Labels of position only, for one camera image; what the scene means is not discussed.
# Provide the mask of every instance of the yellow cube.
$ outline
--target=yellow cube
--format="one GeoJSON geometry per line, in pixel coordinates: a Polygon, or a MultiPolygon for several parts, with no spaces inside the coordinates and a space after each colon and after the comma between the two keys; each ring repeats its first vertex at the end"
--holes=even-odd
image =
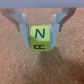
{"type": "Polygon", "coordinates": [[[50,29],[48,25],[31,27],[30,45],[33,51],[50,51],[50,29]]]}

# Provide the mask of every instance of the block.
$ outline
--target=block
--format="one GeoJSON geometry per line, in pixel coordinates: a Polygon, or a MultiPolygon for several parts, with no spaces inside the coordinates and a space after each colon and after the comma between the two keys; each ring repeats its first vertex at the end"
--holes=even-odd
{"type": "Polygon", "coordinates": [[[30,45],[33,51],[50,51],[49,25],[31,27],[30,45]]]}

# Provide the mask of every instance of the brown surface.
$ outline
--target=brown surface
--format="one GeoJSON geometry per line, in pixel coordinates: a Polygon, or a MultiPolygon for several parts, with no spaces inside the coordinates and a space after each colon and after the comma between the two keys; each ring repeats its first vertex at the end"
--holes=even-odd
{"type": "MultiPolygon", "coordinates": [[[[59,9],[20,9],[30,26],[48,25],[59,9]]],[[[84,84],[84,8],[78,8],[50,52],[33,52],[0,13],[0,84],[84,84]]]]}

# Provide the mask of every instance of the carpeted floor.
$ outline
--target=carpeted floor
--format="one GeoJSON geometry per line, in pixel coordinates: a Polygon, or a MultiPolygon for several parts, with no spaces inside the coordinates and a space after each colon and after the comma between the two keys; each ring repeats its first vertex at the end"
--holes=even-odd
{"type": "MultiPolygon", "coordinates": [[[[59,9],[19,9],[31,26],[49,25],[59,9]]],[[[50,52],[32,51],[0,13],[0,84],[84,84],[84,8],[63,26],[50,52]]]]}

